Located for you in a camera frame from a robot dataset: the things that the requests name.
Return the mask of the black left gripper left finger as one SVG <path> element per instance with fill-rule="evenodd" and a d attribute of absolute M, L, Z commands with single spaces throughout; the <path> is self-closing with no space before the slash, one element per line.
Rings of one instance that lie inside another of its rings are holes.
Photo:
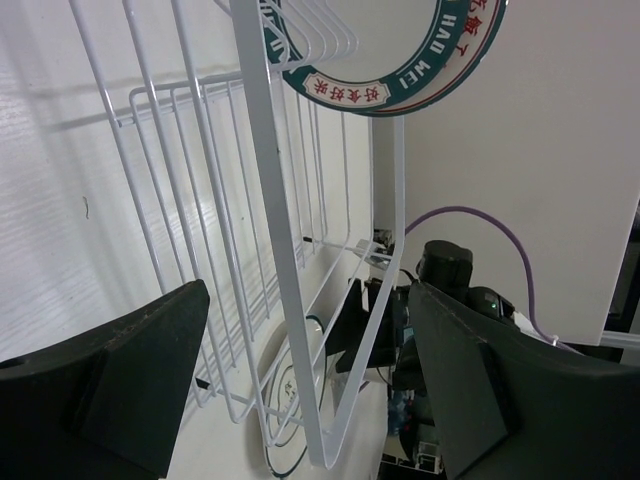
<path fill-rule="evenodd" d="M 3 361 L 2 478 L 166 478 L 209 305 L 195 280 Z"/>

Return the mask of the green rimmed white plate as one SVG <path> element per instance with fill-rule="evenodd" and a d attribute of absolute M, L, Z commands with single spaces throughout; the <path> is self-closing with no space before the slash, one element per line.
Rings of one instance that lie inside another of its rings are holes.
<path fill-rule="evenodd" d="M 466 1 L 262 1 L 271 64 L 298 94 L 370 115 L 411 99 L 444 68 Z"/>

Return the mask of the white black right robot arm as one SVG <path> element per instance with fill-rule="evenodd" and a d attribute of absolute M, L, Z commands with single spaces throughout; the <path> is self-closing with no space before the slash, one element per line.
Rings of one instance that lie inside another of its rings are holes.
<path fill-rule="evenodd" d="M 391 389 L 432 400 L 436 411 L 428 418 L 446 447 L 480 455 L 513 435 L 519 421 L 492 349 L 469 325 L 485 318 L 510 327 L 514 308 L 485 288 L 470 300 L 472 267 L 470 250 L 427 242 L 410 284 L 392 293 L 383 316 L 393 331 L 410 325 L 418 333 L 392 341 L 369 365 L 393 366 Z"/>

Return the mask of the orange sunburst ceramic plate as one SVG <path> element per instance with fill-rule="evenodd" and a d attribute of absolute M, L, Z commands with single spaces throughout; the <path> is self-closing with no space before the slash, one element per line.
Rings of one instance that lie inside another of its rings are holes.
<path fill-rule="evenodd" d="M 409 100 L 371 113 L 393 117 L 417 112 L 437 103 L 458 88 L 478 67 L 491 47 L 506 13 L 507 0 L 471 0 L 462 34 L 445 66 Z"/>

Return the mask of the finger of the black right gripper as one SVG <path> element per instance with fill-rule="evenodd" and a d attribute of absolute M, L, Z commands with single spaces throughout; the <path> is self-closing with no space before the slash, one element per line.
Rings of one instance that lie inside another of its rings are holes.
<path fill-rule="evenodd" d="M 376 278 L 365 282 L 356 279 L 350 287 L 342 310 L 325 344 L 328 356 L 339 355 L 335 364 L 337 373 L 351 371 L 381 285 L 382 281 Z M 367 367 L 392 366 L 396 362 L 396 348 L 396 325 L 392 316 L 392 297 L 389 297 Z"/>

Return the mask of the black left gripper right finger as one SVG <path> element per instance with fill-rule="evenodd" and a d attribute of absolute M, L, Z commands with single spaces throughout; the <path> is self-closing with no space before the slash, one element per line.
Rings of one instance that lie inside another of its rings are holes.
<path fill-rule="evenodd" d="M 480 455 L 441 445 L 450 479 L 635 479 L 639 371 L 546 344 L 485 318 L 518 430 Z"/>

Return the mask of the grey flower pattern plate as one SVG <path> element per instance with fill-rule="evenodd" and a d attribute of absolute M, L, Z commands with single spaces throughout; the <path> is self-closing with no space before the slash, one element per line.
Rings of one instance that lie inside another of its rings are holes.
<path fill-rule="evenodd" d="M 266 386 L 263 395 L 264 404 L 272 410 L 286 413 L 297 398 L 297 381 L 295 378 L 290 347 L 282 345 L 279 351 L 282 357 L 275 367 L 275 372 Z M 316 400 L 322 405 L 327 377 L 327 355 L 325 348 L 320 348 L 320 356 L 313 367 L 313 386 Z M 307 442 L 303 427 L 294 422 L 301 420 L 300 405 L 291 409 L 287 421 L 275 414 L 267 414 L 267 431 L 270 437 L 281 432 L 272 446 L 265 446 L 265 460 L 272 476 L 278 479 L 289 477 L 300 465 L 307 452 Z"/>

